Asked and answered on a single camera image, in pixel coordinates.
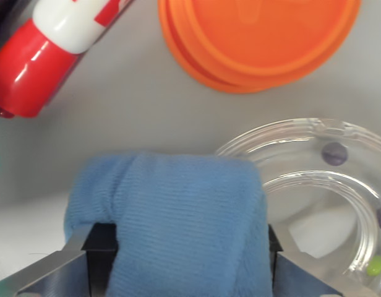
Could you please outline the black padded gripper right finger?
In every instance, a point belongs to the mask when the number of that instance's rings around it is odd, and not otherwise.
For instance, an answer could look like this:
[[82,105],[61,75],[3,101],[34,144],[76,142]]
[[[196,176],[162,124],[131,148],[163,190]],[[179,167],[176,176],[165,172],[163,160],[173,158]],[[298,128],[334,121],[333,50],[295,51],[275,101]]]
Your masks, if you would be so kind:
[[284,255],[271,225],[268,226],[268,238],[274,296],[343,296]]

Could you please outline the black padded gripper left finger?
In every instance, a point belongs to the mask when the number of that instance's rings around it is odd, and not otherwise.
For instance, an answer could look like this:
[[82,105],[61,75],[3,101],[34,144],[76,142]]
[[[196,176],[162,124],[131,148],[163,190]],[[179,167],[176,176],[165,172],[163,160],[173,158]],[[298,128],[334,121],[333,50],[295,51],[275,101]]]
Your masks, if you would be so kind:
[[105,296],[118,251],[116,225],[82,225],[62,250],[0,281],[0,296]]

